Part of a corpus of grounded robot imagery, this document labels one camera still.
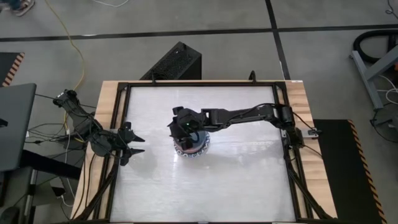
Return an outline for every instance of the floor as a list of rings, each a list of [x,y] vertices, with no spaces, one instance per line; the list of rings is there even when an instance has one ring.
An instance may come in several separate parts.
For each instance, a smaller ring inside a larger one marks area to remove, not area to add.
[[[0,52],[25,52],[13,85],[34,82],[37,93],[56,96],[76,85],[81,61],[45,2],[36,1],[22,18],[0,13]],[[119,8],[92,0],[49,2],[84,55],[86,77],[78,96],[87,105],[96,105],[103,80],[139,79],[178,41],[203,54],[203,79],[247,79],[255,70],[258,79],[303,80],[314,118],[354,121],[387,221],[398,223],[398,150],[370,126],[373,106],[348,58],[359,34],[398,28],[395,17],[385,13],[386,1],[130,0]],[[398,10],[398,1],[391,3]],[[364,49],[383,55],[386,42],[369,40]],[[382,80],[380,85],[390,88]],[[62,122],[62,114],[37,97],[30,126]],[[63,151],[50,143],[27,148],[48,155]],[[71,153],[70,162],[79,156]],[[35,222],[64,221],[58,204],[38,208]]]

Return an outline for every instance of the warning stripe tape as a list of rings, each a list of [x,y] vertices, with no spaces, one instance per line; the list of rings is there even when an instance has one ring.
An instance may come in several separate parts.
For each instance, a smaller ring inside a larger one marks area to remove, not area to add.
[[[365,155],[363,153],[362,146],[359,141],[359,137],[358,137],[358,133],[356,131],[355,125],[352,120],[348,120],[348,122],[351,125],[351,130],[353,131],[353,134],[354,134],[354,140],[356,142],[356,147],[358,148],[359,156],[361,157],[361,160],[363,163],[363,168],[365,170],[366,177],[368,178],[368,182],[369,182],[369,186],[372,191],[372,194],[373,194],[374,202],[376,204],[377,210],[378,210],[380,218],[381,218],[381,223],[387,224],[387,220],[386,220],[386,217],[384,216],[383,208],[381,206],[381,202],[379,200],[379,196],[377,194],[376,187],[374,186],[374,183],[372,180],[372,175],[369,171],[368,163],[366,162]]]
[[[14,79],[15,74],[17,73],[18,68],[21,65],[22,60],[24,59],[24,57],[25,57],[25,53],[20,53],[19,55],[17,55],[17,57],[14,60],[14,63],[12,64],[10,70],[8,71],[6,79],[2,83],[2,85],[4,87],[9,86],[11,84],[11,82]]]

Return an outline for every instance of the shoe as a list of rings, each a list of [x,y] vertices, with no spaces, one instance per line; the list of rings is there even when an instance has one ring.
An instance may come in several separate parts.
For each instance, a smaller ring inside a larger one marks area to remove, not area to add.
[[[35,4],[35,0],[22,0],[21,1],[21,8],[18,10],[13,10],[12,12],[16,16],[23,16],[31,7]]]

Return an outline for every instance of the metal stand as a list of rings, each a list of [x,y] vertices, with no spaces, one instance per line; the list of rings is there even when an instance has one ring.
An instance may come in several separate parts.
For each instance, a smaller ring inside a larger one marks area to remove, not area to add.
[[[359,56],[359,53],[356,50],[352,51],[351,56],[359,70],[359,73],[361,74],[369,96],[371,97],[374,109],[383,109],[383,103],[381,102],[380,96],[377,93],[377,88],[373,81],[374,78],[376,78],[378,75],[381,75],[389,67],[398,62],[398,46],[390,50],[383,58],[380,58],[380,60],[378,60],[369,68],[366,68],[361,56]]]
[[[75,180],[80,178],[81,172],[81,169],[75,166],[56,161],[54,159],[49,159],[45,156],[41,156],[27,150],[22,151],[20,166],[29,166],[38,171],[43,171],[49,174],[55,174],[57,176]]]

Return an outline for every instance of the desk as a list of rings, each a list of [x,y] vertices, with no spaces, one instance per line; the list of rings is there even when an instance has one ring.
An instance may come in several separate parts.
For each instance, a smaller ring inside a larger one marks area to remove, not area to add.
[[[99,95],[98,105],[96,109],[95,119],[97,119],[104,129],[109,129],[111,125],[111,118],[113,115],[114,103],[116,99],[116,94],[118,91],[118,83],[119,82],[129,82],[129,83],[150,83],[150,81],[105,81],[103,82],[103,86],[101,89],[101,93]],[[160,82],[210,82],[204,80],[195,80],[195,81],[183,81],[183,80],[165,80],[158,81]],[[241,81],[241,80],[220,80],[220,81],[211,81],[211,82],[251,82],[251,81]],[[285,82],[287,95],[289,98],[289,104],[293,108],[293,111],[296,112],[303,120],[309,125],[313,126],[312,116],[310,112],[310,108],[308,105],[307,96],[305,94],[304,84],[301,81],[286,81]],[[120,126],[121,115],[123,110],[124,97],[121,97],[121,101],[119,104],[119,108],[117,113],[116,127]],[[296,120],[296,125],[299,128],[305,128],[305,125]],[[320,148],[317,140],[305,140],[305,144],[314,148],[316,151],[320,153]],[[89,164],[91,163],[91,158],[93,158],[93,151],[91,150],[91,146],[89,145],[87,148],[87,153],[85,157],[86,168],[82,169],[82,173],[80,176],[80,181],[78,185],[78,189],[76,192],[76,200],[73,205],[72,215],[78,209],[80,204],[80,199],[83,200],[81,202],[81,206],[77,211],[77,215],[79,215],[83,209],[84,204],[86,202],[86,194],[87,194],[87,183],[90,181],[90,189],[88,191],[88,201],[94,197],[95,193],[98,190],[98,185],[100,182],[101,171],[103,169],[103,157],[94,157],[94,161],[91,167],[91,177],[88,178]],[[316,155],[314,152],[308,149],[301,149],[300,156],[302,160],[304,175],[307,183],[308,190],[311,192],[315,200],[323,207],[323,209],[331,216],[336,217],[335,205],[333,203],[333,199],[331,196],[331,191],[329,188],[328,179],[326,176],[325,166],[323,165],[323,161]],[[85,185],[86,188],[83,192],[83,177],[84,171],[85,175]],[[99,211],[99,218],[105,218],[106,215],[106,204],[108,202],[109,189],[104,193],[102,201],[101,201],[101,210]],[[307,217],[305,212],[305,203],[300,193],[299,189],[297,189],[298,202],[300,207],[300,213],[302,217]]]

